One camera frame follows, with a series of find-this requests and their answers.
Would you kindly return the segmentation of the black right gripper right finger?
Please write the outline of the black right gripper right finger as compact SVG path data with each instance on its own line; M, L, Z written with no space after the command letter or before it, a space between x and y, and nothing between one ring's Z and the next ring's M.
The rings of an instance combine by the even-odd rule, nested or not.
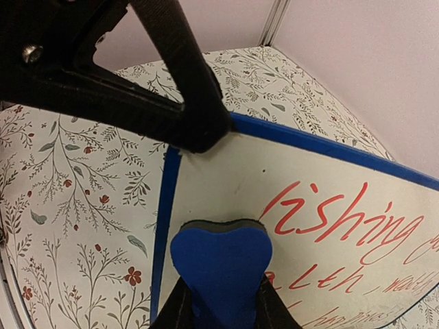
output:
M278 293L263 275L256 298L257 329L301 329L302 327L291 316Z

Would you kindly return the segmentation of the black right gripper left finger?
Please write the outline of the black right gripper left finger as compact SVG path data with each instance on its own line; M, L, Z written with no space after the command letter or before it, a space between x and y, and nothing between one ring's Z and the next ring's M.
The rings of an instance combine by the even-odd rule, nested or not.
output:
M191 292L183 279L178 279L151 329L191 329Z

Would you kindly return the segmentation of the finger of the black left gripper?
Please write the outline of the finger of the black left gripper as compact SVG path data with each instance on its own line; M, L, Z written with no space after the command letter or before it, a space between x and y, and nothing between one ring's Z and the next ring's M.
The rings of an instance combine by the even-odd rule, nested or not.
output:
M183 106L101 68L49 69L42 74L48 100L42 108L99 121L186 148Z
M131 1L183 98L166 143L204 153L233 128L222 92L178 1Z

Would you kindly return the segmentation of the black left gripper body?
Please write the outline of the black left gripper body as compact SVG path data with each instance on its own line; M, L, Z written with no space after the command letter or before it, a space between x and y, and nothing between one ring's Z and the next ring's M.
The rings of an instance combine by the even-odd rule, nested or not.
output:
M42 108L42 74L98 66L96 43L127 12L127 1L2 1L1 100Z

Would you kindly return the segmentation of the blue whiteboard eraser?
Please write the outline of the blue whiteboard eraser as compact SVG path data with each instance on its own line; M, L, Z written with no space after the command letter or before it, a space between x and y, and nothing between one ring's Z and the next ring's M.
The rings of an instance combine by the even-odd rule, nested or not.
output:
M273 253L263 224L189 221L170 253L189 288L195 328L254 328L257 291Z

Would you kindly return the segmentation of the small blue-framed whiteboard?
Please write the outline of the small blue-framed whiteboard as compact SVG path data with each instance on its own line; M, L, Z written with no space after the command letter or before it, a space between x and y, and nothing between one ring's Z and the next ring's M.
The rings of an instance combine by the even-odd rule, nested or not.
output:
M171 240L194 219L260 221L268 277L303 328L382 328L438 286L438 181L290 127L234 114L200 155L167 150L151 316L178 279Z

